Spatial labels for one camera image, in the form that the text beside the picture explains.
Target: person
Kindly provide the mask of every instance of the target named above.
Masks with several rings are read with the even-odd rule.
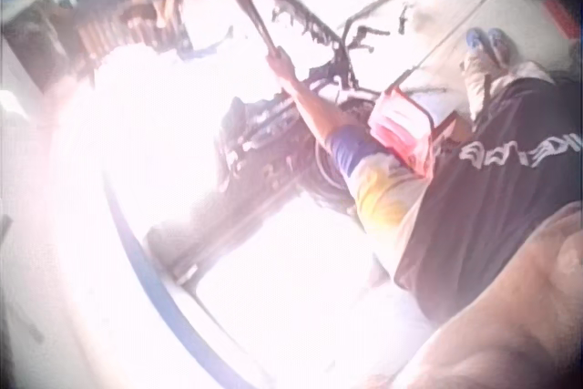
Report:
[[[496,61],[479,32],[467,34],[474,132],[431,181],[314,95],[283,52],[267,57],[343,173],[379,262],[439,325],[494,281],[541,222],[581,197],[580,98],[534,63],[510,68],[507,38],[488,36]]]

